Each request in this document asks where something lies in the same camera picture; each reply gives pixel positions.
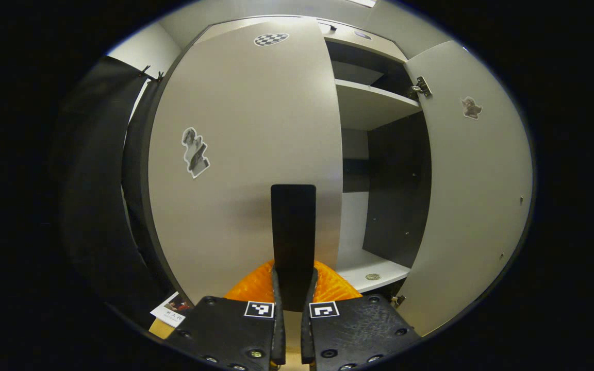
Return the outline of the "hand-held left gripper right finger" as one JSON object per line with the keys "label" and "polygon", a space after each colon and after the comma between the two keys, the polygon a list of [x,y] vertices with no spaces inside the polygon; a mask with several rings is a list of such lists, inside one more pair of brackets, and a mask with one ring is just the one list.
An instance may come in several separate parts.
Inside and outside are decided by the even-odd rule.
{"label": "hand-held left gripper right finger", "polygon": [[380,370],[421,340],[391,302],[363,296],[315,261],[300,326],[302,362],[311,370]]}

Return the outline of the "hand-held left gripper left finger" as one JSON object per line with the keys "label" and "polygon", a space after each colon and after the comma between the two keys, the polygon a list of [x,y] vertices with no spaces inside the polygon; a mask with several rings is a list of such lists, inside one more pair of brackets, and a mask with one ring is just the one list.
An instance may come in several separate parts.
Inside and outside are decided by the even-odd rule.
{"label": "hand-held left gripper left finger", "polygon": [[200,370],[279,369],[286,347],[274,262],[252,270],[223,297],[201,298],[166,342]]}

